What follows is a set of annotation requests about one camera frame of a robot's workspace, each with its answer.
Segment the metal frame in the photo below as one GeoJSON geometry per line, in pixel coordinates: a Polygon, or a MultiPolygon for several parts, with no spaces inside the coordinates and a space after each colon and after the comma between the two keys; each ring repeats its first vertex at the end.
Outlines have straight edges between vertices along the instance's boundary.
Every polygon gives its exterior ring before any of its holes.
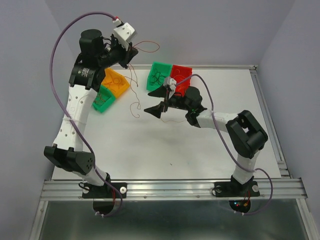
{"type": "MultiPolygon", "coordinates": [[[[280,169],[281,177],[272,180],[274,185],[274,199],[296,199],[308,238],[320,239],[313,217],[306,203],[307,193],[301,179],[292,179],[285,163],[277,133],[263,95],[256,66],[254,65],[190,65],[194,69],[244,69],[249,70],[257,98],[266,123],[273,150],[280,169]]],[[[150,69],[151,65],[134,65],[135,69],[150,69]]],[[[268,199],[270,183],[267,179],[256,179],[259,185],[260,197],[268,199]]],[[[201,180],[121,180],[127,182],[127,198],[124,201],[208,201],[230,200],[217,198],[211,194],[215,182],[222,179],[201,180]]],[[[40,196],[40,202],[33,223],[30,240],[38,240],[45,219],[48,201],[92,201],[83,199],[82,190],[78,187],[79,180],[45,181],[40,196]]]]}

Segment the gray wall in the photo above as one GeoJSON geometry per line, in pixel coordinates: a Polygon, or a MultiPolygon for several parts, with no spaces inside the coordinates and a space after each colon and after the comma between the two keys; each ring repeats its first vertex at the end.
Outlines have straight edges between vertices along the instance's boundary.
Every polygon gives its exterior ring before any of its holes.
{"type": "Polygon", "coordinates": [[[296,0],[258,68],[294,177],[302,177],[320,229],[320,1],[296,0]]]}
{"type": "MultiPolygon", "coordinates": [[[[45,0],[59,27],[88,11],[106,11],[137,30],[134,42],[156,41],[161,51],[140,53],[135,64],[258,64],[294,0],[45,0]]],[[[88,17],[66,34],[73,56],[80,33],[109,36],[112,22],[88,17]]]]}
{"type": "MultiPolygon", "coordinates": [[[[2,0],[0,31],[0,238],[26,240],[53,169],[43,149],[62,119],[49,85],[50,53],[60,30],[43,0],[2,0]]],[[[62,42],[55,79],[63,99],[73,61],[62,42]]]]}

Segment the black mounting plate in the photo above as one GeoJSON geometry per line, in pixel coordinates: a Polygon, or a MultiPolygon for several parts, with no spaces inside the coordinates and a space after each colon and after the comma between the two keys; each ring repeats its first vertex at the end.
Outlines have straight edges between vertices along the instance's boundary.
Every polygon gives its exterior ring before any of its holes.
{"type": "MultiPolygon", "coordinates": [[[[115,189],[117,189],[120,192],[120,188],[125,187],[127,189],[128,184],[126,182],[111,182],[110,183],[115,189]]],[[[82,192],[82,198],[83,199],[112,199],[112,191],[110,188],[106,185],[103,186],[94,186],[89,183],[84,183],[83,187],[86,189],[90,189],[88,193],[82,192]]],[[[122,198],[127,197],[127,192],[122,193],[122,198]]]]}
{"type": "Polygon", "coordinates": [[[258,183],[256,181],[250,181],[247,183],[247,187],[245,189],[238,191],[235,189],[235,185],[231,181],[217,181],[214,183],[212,191],[215,192],[215,196],[217,198],[243,197],[248,191],[250,191],[251,197],[259,197],[260,192],[254,191],[253,186],[258,187],[258,183]]]}

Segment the orange bin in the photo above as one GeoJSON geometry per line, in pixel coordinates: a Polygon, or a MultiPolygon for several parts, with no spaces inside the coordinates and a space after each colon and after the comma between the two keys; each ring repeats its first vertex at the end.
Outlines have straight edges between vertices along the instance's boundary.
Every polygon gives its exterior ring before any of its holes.
{"type": "Polygon", "coordinates": [[[120,97],[120,95],[130,87],[130,84],[126,78],[113,69],[106,68],[104,72],[105,78],[103,79],[101,85],[109,89],[115,98],[120,97]]]}

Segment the white tabletop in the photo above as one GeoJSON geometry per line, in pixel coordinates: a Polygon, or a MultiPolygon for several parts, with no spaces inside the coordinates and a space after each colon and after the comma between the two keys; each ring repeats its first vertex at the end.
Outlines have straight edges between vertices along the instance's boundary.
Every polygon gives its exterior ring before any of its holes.
{"type": "MultiPolygon", "coordinates": [[[[116,70],[130,77],[129,70],[116,70]]],[[[143,112],[162,99],[149,97],[146,81],[149,69],[136,70],[139,87],[132,83],[141,103],[139,114],[130,113],[130,104],[136,102],[130,88],[104,113],[90,110],[84,136],[93,147],[96,164],[108,172],[111,179],[229,179],[235,164],[224,148],[216,130],[190,126],[185,111],[169,109],[162,119],[184,122],[162,122],[143,112]]],[[[194,69],[206,81],[214,101],[215,112],[240,113],[249,110],[267,131],[249,70],[245,69],[194,69]]],[[[199,88],[202,105],[211,108],[202,82],[193,77],[191,85],[199,88]]],[[[227,133],[222,133],[232,153],[237,157],[227,133]]],[[[270,140],[261,151],[256,167],[265,169],[272,178],[280,178],[280,171],[270,140]]],[[[266,178],[255,173],[256,178],[266,178]]],[[[61,168],[54,168],[53,180],[73,180],[79,177],[61,168]]]]}

